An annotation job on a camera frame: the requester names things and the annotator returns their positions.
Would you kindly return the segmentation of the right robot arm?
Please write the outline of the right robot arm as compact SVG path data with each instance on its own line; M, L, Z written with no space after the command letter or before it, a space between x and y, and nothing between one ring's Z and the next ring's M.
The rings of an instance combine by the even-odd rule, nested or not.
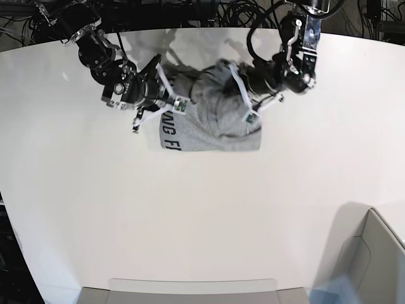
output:
M185 111L187 99L174 92L161 66L161 55L157 54L138 70L123 44L108 40L100 28L102 19L89 1L68 1L55 6L48 6L44 1L34 4L50 27L59 27L62 38L78 46L81 64L103 86L101 99L106 106L136 111L133 132L138 131L142 122L157 115Z

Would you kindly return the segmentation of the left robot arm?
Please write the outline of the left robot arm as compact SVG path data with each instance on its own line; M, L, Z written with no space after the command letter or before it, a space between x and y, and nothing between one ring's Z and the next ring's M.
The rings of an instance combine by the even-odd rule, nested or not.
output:
M339 1L278 1L253 21L246 37L252 65L229 63L228 67L247 108L245 120L253 121L272 102L282 101L282 91L305 93L316 83L315 66L321 22L330 18L342 6ZM290 11L276 20L276 10L289 5ZM281 45L270 60L260 57L252 45L253 33L265 20L274 20Z

